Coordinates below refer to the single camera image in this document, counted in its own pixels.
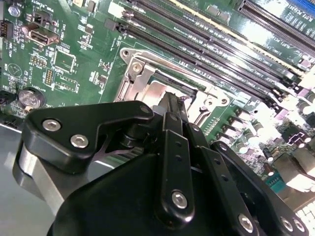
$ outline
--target hdmi port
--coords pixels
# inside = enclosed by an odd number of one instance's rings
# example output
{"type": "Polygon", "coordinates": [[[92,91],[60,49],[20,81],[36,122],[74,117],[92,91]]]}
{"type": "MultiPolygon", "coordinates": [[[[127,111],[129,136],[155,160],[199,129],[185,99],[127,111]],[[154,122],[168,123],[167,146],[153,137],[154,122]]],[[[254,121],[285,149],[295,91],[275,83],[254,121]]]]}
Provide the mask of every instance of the hdmi port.
{"type": "Polygon", "coordinates": [[[58,43],[58,34],[44,28],[31,30],[30,38],[43,46],[58,43]]]}

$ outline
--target black mounting arm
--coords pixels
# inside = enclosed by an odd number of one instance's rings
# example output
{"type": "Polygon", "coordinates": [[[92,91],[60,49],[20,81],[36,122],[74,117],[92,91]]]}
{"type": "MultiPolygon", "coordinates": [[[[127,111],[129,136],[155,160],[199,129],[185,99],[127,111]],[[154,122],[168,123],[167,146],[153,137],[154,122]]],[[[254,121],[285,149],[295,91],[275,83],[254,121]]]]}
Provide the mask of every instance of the black mounting arm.
{"type": "Polygon", "coordinates": [[[228,146],[209,147],[180,99],[166,93],[153,110],[130,101],[28,115],[15,176],[56,214],[48,235],[309,235],[228,146]],[[92,161],[136,147],[142,155],[86,182],[92,161]]]}

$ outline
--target dimm slot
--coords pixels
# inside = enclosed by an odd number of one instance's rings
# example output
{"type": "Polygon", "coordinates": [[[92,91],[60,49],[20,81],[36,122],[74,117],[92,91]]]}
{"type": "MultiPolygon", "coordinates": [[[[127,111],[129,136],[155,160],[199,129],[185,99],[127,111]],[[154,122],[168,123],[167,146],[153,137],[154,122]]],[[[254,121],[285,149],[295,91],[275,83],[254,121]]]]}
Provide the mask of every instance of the dimm slot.
{"type": "Polygon", "coordinates": [[[307,53],[312,57],[315,57],[314,40],[307,37],[302,32],[291,27],[274,15],[270,14],[268,11],[264,10],[253,2],[250,2],[249,0],[243,0],[242,4],[237,8],[237,10],[247,18],[290,43],[292,46],[300,49],[302,52],[307,53]]]}
{"type": "Polygon", "coordinates": [[[161,41],[160,39],[158,39],[152,35],[149,35],[149,34],[145,33],[144,31],[142,31],[136,27],[128,26],[128,27],[126,27],[125,32],[130,34],[133,37],[140,38],[140,39],[146,41],[147,43],[151,44],[152,46],[155,46],[155,47],[157,46],[159,48],[162,48],[163,50],[167,51],[168,53],[170,53],[170,54],[174,55],[175,57],[179,58],[180,60],[182,60],[182,62],[188,64],[191,67],[196,68],[197,70],[200,70],[200,72],[202,72],[203,74],[210,75],[218,83],[220,81],[224,81],[225,83],[232,85],[235,88],[237,88],[238,90],[246,92],[246,93],[250,94],[252,97],[259,99],[261,101],[264,101],[268,98],[268,96],[266,94],[263,94],[263,93],[255,90],[253,88],[250,88],[250,87],[240,83],[239,81],[237,81],[235,79],[232,79],[228,76],[220,74],[219,72],[217,72],[216,70],[214,70],[210,66],[205,65],[202,62],[199,62],[194,57],[183,53],[182,51],[168,45],[167,43],[161,41]]]}
{"type": "Polygon", "coordinates": [[[228,69],[232,71],[234,74],[236,74],[239,77],[245,78],[247,80],[250,80],[254,85],[257,87],[263,87],[265,90],[272,90],[274,89],[273,86],[270,86],[270,84],[263,79],[254,76],[253,74],[249,73],[248,71],[240,68],[238,65],[221,58],[215,53],[212,53],[211,51],[203,48],[202,46],[187,40],[186,38],[182,37],[181,35],[177,34],[176,32],[164,27],[160,23],[151,20],[150,18],[140,14],[139,12],[134,12],[133,21],[135,21],[138,24],[144,24],[146,28],[151,28],[158,33],[163,34],[163,37],[168,38],[169,40],[175,41],[178,44],[181,44],[183,47],[189,48],[191,51],[193,51],[196,55],[202,55],[207,60],[213,60],[216,62],[217,65],[228,69]]]}
{"type": "MultiPolygon", "coordinates": [[[[277,81],[277,82],[279,81],[279,79],[281,79],[284,76],[280,72],[273,70],[272,68],[261,63],[257,59],[252,58],[249,55],[244,54],[242,51],[238,50],[237,48],[235,48],[235,47],[233,47],[233,46],[231,46],[231,45],[229,45],[229,44],[227,44],[221,40],[214,39],[214,37],[212,35],[210,35],[209,33],[205,32],[204,30],[201,30],[200,28],[198,28],[194,24],[191,24],[190,22],[186,21],[185,19],[176,16],[172,12],[167,11],[165,8],[162,8],[153,2],[150,2],[148,0],[140,0],[137,2],[137,6],[140,6],[146,12],[151,12],[151,13],[157,14],[159,17],[163,17],[164,20],[175,24],[178,28],[181,28],[181,29],[186,30],[186,31],[189,30],[190,33],[193,34],[194,37],[199,38],[200,40],[211,41],[212,43],[216,44],[218,47],[221,47],[222,49],[228,49],[236,57],[238,57],[237,54],[242,54],[242,56],[244,58],[246,58],[247,62],[251,63],[251,65],[253,65],[253,66],[259,67],[260,69],[263,70],[264,73],[270,74],[270,76],[272,76],[272,79],[277,81]]],[[[245,46],[244,43],[242,43],[241,41],[238,41],[235,38],[233,38],[232,40],[245,46]]],[[[259,55],[260,57],[262,57],[264,60],[266,60],[267,62],[269,62],[271,64],[275,63],[275,61],[271,60],[270,58],[266,57],[264,54],[262,54],[260,52],[254,52],[254,53],[259,55]]],[[[282,71],[287,70],[284,66],[282,66],[280,64],[277,64],[277,66],[282,71]]]]}

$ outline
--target connector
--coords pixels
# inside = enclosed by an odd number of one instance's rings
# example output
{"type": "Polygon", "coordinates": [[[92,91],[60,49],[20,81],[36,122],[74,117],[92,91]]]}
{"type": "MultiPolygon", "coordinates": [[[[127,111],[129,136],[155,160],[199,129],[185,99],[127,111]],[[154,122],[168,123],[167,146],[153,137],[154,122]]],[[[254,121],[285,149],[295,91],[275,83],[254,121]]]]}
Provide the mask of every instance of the connector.
{"type": "Polygon", "coordinates": [[[12,39],[14,33],[14,24],[10,21],[0,21],[0,36],[6,39],[12,39]]]}

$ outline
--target green circuit board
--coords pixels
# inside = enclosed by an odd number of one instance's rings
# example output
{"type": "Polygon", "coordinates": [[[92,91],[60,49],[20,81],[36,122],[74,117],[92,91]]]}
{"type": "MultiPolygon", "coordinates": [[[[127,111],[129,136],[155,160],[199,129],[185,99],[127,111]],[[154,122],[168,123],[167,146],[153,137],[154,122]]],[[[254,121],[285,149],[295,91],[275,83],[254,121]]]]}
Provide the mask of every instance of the green circuit board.
{"type": "MultiPolygon", "coordinates": [[[[10,37],[3,38],[0,85],[3,90],[11,93],[18,93],[26,87],[41,91],[46,99],[45,108],[113,102],[127,68],[127,64],[119,56],[120,50],[148,50],[203,77],[208,83],[223,89],[229,97],[229,104],[215,108],[201,126],[207,139],[215,140],[222,126],[227,124],[229,117],[235,115],[237,109],[243,108],[254,115],[256,108],[263,101],[260,98],[272,91],[271,88],[277,81],[265,71],[273,71],[272,74],[279,77],[287,76],[294,82],[308,73],[315,63],[312,55],[290,45],[238,12],[237,7],[241,0],[139,1],[143,5],[127,0],[22,2],[14,4],[20,10],[18,17],[12,16],[8,11],[11,5],[4,3],[4,20],[13,24],[14,30],[10,37]],[[200,40],[185,25],[171,21],[168,14],[157,14],[156,11],[150,10],[150,4],[144,3],[158,5],[172,13],[174,19],[186,21],[196,31],[202,31],[210,38],[208,41],[200,40]],[[118,17],[117,11],[121,8],[124,12],[144,16],[147,25],[136,25],[136,20],[123,15],[118,17]],[[49,16],[49,23],[40,26],[41,32],[56,35],[58,38],[48,46],[38,44],[29,34],[23,32],[23,27],[32,24],[35,13],[38,12],[49,16]],[[116,24],[115,28],[108,27],[109,20],[116,24]],[[143,35],[154,40],[134,36],[128,31],[119,31],[118,24],[129,26],[127,30],[130,26],[138,28],[143,35]],[[158,31],[160,26],[170,34],[158,31]],[[177,40],[174,40],[172,34],[178,36],[177,40]],[[218,76],[198,69],[199,63],[186,63],[154,41],[201,61],[218,76]],[[199,51],[186,47],[186,41],[196,45],[199,51]],[[203,50],[211,55],[211,59],[204,55],[203,50]],[[242,53],[249,55],[255,63],[249,63],[246,55],[245,58],[239,56],[242,53]],[[242,84],[252,93],[242,90],[242,86],[234,86],[228,80],[221,79],[221,76],[242,84]]],[[[285,0],[252,2],[302,34],[315,39],[315,21],[312,16],[291,3],[285,0]]],[[[202,85],[193,80],[186,82],[202,88],[202,85]]],[[[28,113],[18,101],[1,109],[6,114],[20,118],[24,118],[28,113]]],[[[255,155],[257,152],[245,159],[247,158],[247,162],[257,174],[263,176],[263,162],[257,161],[255,155]]]]}

